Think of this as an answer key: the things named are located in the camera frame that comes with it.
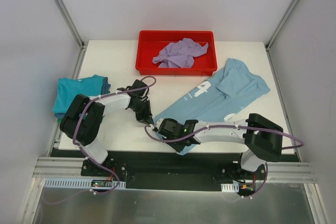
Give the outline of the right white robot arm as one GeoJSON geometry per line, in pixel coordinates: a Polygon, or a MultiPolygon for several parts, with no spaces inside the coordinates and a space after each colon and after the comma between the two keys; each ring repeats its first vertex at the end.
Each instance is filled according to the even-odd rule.
{"type": "Polygon", "coordinates": [[[180,154],[189,146],[212,142],[245,145],[247,150],[241,153],[236,166],[242,179],[250,178],[266,162],[279,161],[282,154],[283,128],[256,113],[246,120],[223,123],[187,120],[181,124],[174,119],[159,119],[152,130],[180,154]]]}

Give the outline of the light blue t-shirt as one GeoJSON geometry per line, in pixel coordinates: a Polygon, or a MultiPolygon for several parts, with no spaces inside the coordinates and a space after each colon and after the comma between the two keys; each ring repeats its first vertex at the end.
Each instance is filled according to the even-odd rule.
{"type": "Polygon", "coordinates": [[[229,58],[225,67],[177,99],[154,121],[226,122],[269,91],[261,76],[251,73],[242,61],[229,58]]]}

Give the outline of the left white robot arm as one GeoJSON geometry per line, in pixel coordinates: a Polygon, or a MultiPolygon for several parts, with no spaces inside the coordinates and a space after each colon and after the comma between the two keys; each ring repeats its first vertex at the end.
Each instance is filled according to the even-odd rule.
{"type": "Polygon", "coordinates": [[[144,79],[136,79],[131,86],[118,88],[115,92],[88,97],[78,94],[74,97],[60,122],[60,130],[73,145],[80,148],[85,157],[93,162],[92,169],[99,176],[110,173],[111,164],[108,151],[97,140],[103,117],[119,110],[130,109],[135,119],[142,124],[153,124],[148,92],[153,84],[147,85],[144,79]]]}

